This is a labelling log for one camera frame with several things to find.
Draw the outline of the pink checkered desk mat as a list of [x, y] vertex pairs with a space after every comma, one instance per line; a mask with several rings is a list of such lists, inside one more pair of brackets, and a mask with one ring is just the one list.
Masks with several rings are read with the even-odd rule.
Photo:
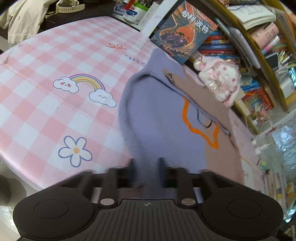
[[1, 160], [34, 189], [124, 166], [118, 125], [128, 79], [155, 45], [110, 17], [35, 35], [1, 55]]

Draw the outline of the cream cloth garment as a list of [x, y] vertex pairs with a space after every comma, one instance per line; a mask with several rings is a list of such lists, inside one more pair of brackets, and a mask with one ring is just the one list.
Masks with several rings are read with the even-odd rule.
[[8, 43], [18, 44], [36, 35], [54, 0], [17, 1], [1, 14], [1, 28], [8, 30]]

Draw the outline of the beige wrist watch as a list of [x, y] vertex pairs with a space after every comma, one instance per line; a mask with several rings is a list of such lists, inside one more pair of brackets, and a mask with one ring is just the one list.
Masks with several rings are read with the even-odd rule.
[[76, 13], [85, 9], [85, 4], [77, 0], [59, 0], [56, 3], [56, 12], [61, 14]]

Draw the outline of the white pen holder box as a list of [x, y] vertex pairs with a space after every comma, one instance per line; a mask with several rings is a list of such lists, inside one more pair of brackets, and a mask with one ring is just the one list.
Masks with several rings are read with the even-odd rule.
[[113, 13], [121, 16], [125, 21], [130, 24], [138, 25], [144, 15], [152, 7], [153, 3], [161, 4], [163, 1], [134, 1], [128, 7], [130, 1], [116, 1]]

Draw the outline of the wooden bookshelf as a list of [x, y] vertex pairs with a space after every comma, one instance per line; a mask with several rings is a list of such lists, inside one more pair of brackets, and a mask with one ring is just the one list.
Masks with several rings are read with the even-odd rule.
[[259, 134], [287, 115], [295, 101], [295, 28], [279, 1], [192, 1], [214, 30], [191, 57], [237, 65], [243, 93], [234, 102]]

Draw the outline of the brown and purple sweater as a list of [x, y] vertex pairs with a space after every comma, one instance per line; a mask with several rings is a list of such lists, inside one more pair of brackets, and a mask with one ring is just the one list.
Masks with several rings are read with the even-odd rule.
[[210, 170], [243, 183], [235, 117], [183, 66], [155, 49], [128, 80], [118, 109], [123, 138], [135, 160], [137, 194], [147, 199], [174, 196], [161, 187], [160, 158], [190, 173]]

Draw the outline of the pink white plush bunny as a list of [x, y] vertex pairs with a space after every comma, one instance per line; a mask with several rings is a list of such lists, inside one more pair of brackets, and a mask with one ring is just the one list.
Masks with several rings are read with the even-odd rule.
[[199, 79], [213, 92], [215, 98], [231, 107], [240, 90], [239, 66], [230, 60], [204, 55], [199, 56], [193, 65], [199, 72]]

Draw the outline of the Harry Potter book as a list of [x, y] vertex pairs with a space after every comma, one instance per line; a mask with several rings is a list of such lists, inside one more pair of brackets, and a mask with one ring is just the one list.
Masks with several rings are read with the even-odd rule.
[[151, 42], [184, 64], [217, 28], [203, 12], [183, 1], [151, 37]]

